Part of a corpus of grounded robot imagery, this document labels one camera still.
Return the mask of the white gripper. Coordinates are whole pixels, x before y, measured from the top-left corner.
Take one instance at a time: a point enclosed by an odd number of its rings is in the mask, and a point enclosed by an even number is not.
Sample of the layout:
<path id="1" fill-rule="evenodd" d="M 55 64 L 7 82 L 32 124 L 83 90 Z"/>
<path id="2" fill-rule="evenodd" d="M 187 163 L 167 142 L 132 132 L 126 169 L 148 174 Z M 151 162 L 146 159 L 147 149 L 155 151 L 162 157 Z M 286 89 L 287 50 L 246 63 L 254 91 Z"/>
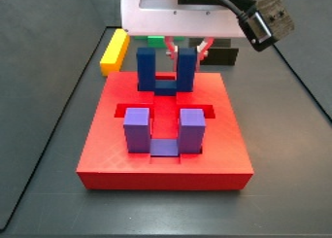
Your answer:
<path id="1" fill-rule="evenodd" d="M 172 36 L 206 37 L 196 47 L 196 71 L 200 71 L 214 38 L 246 36 L 239 25 L 244 12 L 232 0 L 120 0 L 123 29 L 131 36 L 166 36 L 172 70 L 178 67 Z"/>

